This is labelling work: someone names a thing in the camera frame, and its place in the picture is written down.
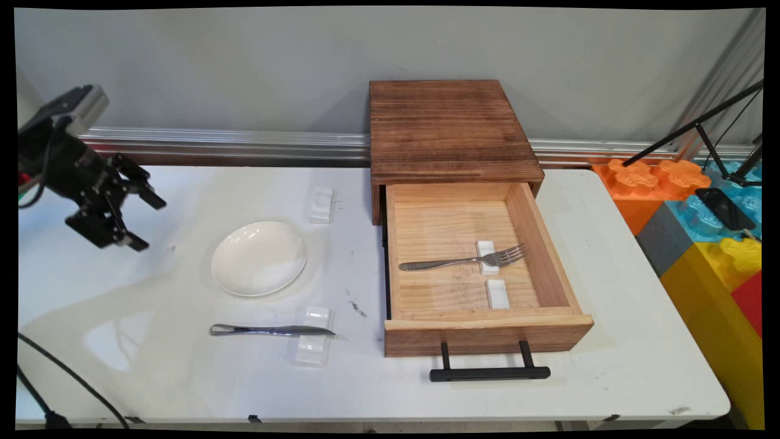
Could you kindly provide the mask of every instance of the aluminum rail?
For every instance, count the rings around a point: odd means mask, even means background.
[[[177,130],[154,128],[90,129],[80,138],[98,152],[121,152],[140,165],[368,167],[368,134],[281,131]],[[611,159],[628,159],[653,142],[529,139],[544,168],[587,168]],[[744,160],[753,145],[719,145],[723,160]],[[706,159],[702,150],[694,162]],[[645,162],[676,159],[665,145]]]

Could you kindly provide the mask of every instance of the wooden drawer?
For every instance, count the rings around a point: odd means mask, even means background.
[[[568,351],[593,326],[574,297],[528,183],[385,186],[385,356]],[[401,262],[476,255],[523,242],[527,256],[494,277],[468,262],[419,272]],[[510,309],[490,309],[485,281],[503,279]]]

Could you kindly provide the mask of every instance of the wooden lid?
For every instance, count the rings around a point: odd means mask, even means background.
[[[544,179],[497,80],[370,85],[371,184]]]

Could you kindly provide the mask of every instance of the white plate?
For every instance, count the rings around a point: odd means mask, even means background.
[[[223,290],[262,296],[295,280],[306,265],[306,245],[293,226],[262,221],[226,237],[211,258],[211,274]]]

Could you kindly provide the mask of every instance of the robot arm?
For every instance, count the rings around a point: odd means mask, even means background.
[[[137,252],[149,244],[128,231],[122,207],[128,194],[138,194],[155,209],[165,201],[149,185],[149,173],[122,154],[107,159],[77,137],[108,106],[99,86],[84,85],[41,107],[18,131],[19,170],[39,179],[33,205],[44,187],[70,198],[79,210],[65,223],[99,248],[129,245]]]

